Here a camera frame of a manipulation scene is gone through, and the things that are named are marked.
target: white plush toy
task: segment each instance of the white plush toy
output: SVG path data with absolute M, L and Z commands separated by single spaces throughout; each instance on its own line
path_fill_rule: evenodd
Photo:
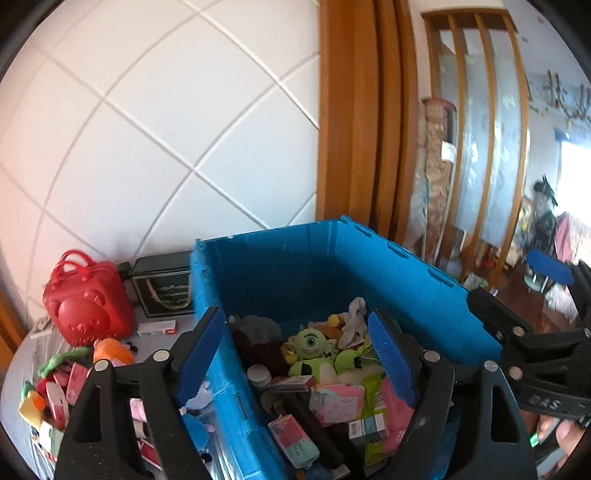
M 351 343 L 360 342 L 368 331 L 365 323 L 365 300 L 361 297 L 355 297 L 349 303 L 349 313 L 343 314 L 345 326 L 343 335 L 339 339 L 339 349 L 346 349 Z

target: window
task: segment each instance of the window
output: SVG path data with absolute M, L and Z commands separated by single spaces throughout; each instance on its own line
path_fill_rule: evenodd
M 591 226 L 591 208 L 587 201 L 591 179 L 591 150 L 562 142 L 560 180 L 556 199 L 556 215 L 569 212 L 586 225 Z

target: blue gripper pad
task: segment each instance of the blue gripper pad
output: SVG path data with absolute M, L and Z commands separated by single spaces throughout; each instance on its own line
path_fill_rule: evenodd
M 384 322 L 387 321 L 376 312 L 372 312 L 368 319 L 369 338 L 396 396 L 404 400 L 409 407 L 415 408 L 418 392 L 414 386 L 414 373 L 397 340 L 386 327 Z

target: small cardboard box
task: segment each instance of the small cardboard box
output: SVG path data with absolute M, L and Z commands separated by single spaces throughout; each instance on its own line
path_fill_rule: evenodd
M 349 440 L 359 447 L 388 438 L 388 424 L 383 413 L 349 422 Z

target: finger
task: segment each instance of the finger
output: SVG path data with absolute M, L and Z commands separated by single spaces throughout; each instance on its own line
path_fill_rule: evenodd
M 554 431 L 554 429 L 560 423 L 560 419 L 555 417 L 549 417 L 546 415 L 542 415 L 540 417 L 540 423 L 538 425 L 538 441 L 543 442 L 549 435 Z
M 546 436 L 548 435 L 548 430 L 554 424 L 556 419 L 554 417 L 549 417 L 547 415 L 542 415 L 540 417 L 540 422 L 538 423 L 538 435 L 539 436 Z
M 556 429 L 556 439 L 566 455 L 570 455 L 577 448 L 583 438 L 584 430 L 570 420 L 563 421 Z

